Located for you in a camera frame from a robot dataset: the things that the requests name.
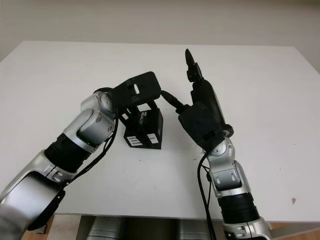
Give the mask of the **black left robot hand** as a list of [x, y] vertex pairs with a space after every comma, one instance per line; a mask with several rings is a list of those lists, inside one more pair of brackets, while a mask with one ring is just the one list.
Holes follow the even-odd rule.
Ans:
[[151, 110], [157, 109], [158, 106], [155, 100], [160, 97], [160, 88], [143, 89], [139, 93], [136, 93], [133, 89], [129, 89], [125, 86], [102, 87], [96, 89], [94, 94], [107, 95], [112, 103], [112, 107], [117, 111], [118, 119], [127, 127], [135, 122], [135, 118], [140, 114], [142, 110], [139, 110], [139, 106], [147, 105]]

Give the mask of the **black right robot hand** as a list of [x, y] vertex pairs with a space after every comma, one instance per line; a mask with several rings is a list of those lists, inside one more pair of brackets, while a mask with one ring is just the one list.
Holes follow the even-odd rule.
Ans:
[[186, 49], [184, 54], [187, 79], [192, 83], [192, 105], [183, 104], [165, 90], [161, 91], [161, 96], [175, 108], [182, 128], [190, 137], [200, 140], [218, 136], [231, 137], [234, 134], [233, 127], [226, 123], [211, 83], [204, 78], [190, 50]]

